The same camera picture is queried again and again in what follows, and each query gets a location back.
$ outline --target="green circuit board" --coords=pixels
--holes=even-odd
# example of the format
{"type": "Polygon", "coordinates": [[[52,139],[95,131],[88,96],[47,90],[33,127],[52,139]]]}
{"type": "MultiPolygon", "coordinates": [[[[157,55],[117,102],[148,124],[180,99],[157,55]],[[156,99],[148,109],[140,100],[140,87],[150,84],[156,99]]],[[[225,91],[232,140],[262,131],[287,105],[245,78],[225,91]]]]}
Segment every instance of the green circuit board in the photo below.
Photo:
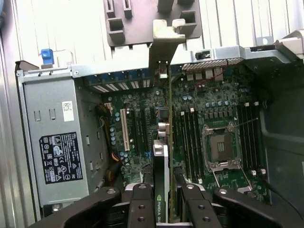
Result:
{"type": "MultiPolygon", "coordinates": [[[[251,73],[239,67],[227,68],[221,79],[194,80],[190,77],[189,80],[186,74],[175,76],[172,81],[173,166],[182,168],[188,182],[202,184],[212,192],[218,185],[208,162],[222,156],[214,154],[213,147],[218,138],[227,137],[231,141],[230,151],[223,156],[240,159],[256,198],[268,201],[262,181],[258,175],[250,174],[251,170],[266,165],[258,119],[259,105],[251,87],[253,80],[251,73]],[[225,130],[229,124],[234,126],[231,133],[225,130]],[[214,135],[204,137],[206,126],[215,129],[214,135]]],[[[167,103],[167,92],[164,85],[117,91],[104,97],[103,102],[111,104],[111,144],[123,162],[121,174],[125,185],[142,182],[142,168],[152,162],[158,109],[167,103]],[[126,110],[129,151],[125,151],[124,146],[121,109],[126,110]]],[[[221,187],[237,190],[248,186],[241,169],[223,170],[215,175],[221,187]]]]}

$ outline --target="cpu socket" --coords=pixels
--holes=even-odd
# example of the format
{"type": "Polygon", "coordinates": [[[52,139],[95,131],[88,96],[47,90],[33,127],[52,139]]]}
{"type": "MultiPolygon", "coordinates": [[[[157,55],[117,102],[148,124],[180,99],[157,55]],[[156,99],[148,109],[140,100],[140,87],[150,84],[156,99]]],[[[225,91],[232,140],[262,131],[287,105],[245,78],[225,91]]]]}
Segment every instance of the cpu socket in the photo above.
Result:
{"type": "Polygon", "coordinates": [[[234,122],[225,127],[203,129],[204,160],[210,172],[240,169],[238,132],[234,122]]]}

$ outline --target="sticker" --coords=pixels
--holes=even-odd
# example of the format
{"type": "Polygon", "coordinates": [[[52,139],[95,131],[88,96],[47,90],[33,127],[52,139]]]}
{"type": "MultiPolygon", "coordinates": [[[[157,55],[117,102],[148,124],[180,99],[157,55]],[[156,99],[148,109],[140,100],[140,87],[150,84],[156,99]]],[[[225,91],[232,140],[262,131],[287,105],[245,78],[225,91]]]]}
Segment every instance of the sticker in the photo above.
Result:
{"type": "Polygon", "coordinates": [[[62,102],[63,119],[65,122],[74,121],[73,104],[71,101],[62,102]]]}
{"type": "Polygon", "coordinates": [[[45,135],[39,144],[46,184],[83,179],[76,132],[45,135]]]}

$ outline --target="black cable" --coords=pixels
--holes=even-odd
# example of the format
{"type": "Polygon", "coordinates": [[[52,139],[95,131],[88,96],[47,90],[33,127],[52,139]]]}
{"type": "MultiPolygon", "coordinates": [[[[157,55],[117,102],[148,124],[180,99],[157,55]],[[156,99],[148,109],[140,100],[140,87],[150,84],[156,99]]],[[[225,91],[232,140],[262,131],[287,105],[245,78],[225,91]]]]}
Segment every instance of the black cable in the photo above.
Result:
{"type": "Polygon", "coordinates": [[[281,199],[285,200],[300,216],[302,220],[304,220],[303,216],[299,212],[299,210],[295,207],[295,205],[292,204],[288,199],[286,199],[284,196],[282,196],[266,179],[263,179],[263,182],[265,183],[266,187],[271,190],[273,193],[278,195],[281,199]]]}

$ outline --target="white pci slot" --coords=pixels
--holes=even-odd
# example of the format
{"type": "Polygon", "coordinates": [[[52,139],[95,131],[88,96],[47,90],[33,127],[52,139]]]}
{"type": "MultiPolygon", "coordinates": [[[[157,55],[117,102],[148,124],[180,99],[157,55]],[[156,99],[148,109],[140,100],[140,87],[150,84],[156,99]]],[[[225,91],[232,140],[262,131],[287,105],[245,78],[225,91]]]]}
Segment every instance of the white pci slot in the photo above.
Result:
{"type": "Polygon", "coordinates": [[[128,135],[126,109],[121,109],[120,110],[120,118],[122,120],[122,127],[123,127],[124,150],[129,151],[130,150],[130,143],[129,143],[129,135],[128,135]]]}

